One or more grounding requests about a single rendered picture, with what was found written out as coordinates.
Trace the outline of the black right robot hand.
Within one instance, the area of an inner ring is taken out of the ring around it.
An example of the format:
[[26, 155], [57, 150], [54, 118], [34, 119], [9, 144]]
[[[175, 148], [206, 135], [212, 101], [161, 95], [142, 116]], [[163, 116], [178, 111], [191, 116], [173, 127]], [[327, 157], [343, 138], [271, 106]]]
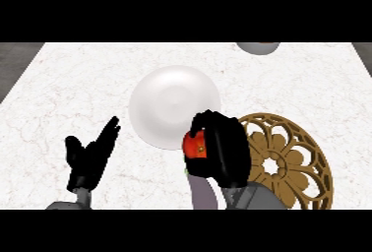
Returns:
[[235, 117], [207, 110], [194, 117], [191, 137], [204, 131], [207, 157], [185, 158], [191, 175], [213, 177], [222, 188], [243, 188], [251, 170], [246, 130]]

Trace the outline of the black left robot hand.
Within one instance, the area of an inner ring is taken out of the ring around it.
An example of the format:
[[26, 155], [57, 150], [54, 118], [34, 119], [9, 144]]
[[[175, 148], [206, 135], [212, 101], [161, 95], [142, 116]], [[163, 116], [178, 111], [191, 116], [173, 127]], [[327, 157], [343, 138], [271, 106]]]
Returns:
[[98, 139], [88, 146], [82, 145], [74, 136], [65, 138], [65, 159], [71, 167], [67, 183], [70, 192], [74, 192], [79, 188], [92, 191], [98, 187], [122, 130], [119, 123], [120, 119], [114, 116]]

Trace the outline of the red tomato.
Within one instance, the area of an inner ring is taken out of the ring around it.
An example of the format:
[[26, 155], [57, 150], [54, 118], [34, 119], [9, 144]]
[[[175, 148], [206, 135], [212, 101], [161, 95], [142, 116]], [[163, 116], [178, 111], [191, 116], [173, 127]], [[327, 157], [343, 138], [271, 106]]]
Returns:
[[187, 158], [206, 158], [207, 157], [204, 131], [200, 131], [195, 137], [191, 137], [191, 133], [187, 133], [185, 138], [184, 138], [184, 154]]

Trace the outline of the gold openwork round placemat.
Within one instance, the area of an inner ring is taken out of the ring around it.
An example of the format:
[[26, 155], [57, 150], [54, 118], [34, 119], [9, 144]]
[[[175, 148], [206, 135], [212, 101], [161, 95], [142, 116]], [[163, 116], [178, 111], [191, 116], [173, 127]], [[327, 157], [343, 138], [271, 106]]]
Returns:
[[285, 117], [253, 113], [238, 119], [253, 158], [249, 180], [265, 185], [285, 207], [330, 210], [333, 177], [322, 149], [306, 130]]

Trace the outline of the white round plate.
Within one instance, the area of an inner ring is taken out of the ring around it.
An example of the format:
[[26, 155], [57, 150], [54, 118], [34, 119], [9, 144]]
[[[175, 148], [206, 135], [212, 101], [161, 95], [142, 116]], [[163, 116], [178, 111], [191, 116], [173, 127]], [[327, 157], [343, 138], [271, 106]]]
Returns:
[[154, 70], [139, 81], [130, 99], [130, 119], [142, 140], [164, 150], [181, 150], [194, 116], [222, 110], [212, 78], [188, 66]]

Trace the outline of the grey round bowl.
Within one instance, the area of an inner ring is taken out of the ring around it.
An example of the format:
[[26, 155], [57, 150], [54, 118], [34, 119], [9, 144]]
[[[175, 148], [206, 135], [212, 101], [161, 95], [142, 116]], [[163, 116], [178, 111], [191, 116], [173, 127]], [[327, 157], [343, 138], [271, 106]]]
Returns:
[[268, 55], [280, 47], [280, 42], [240, 42], [238, 47], [250, 54]]

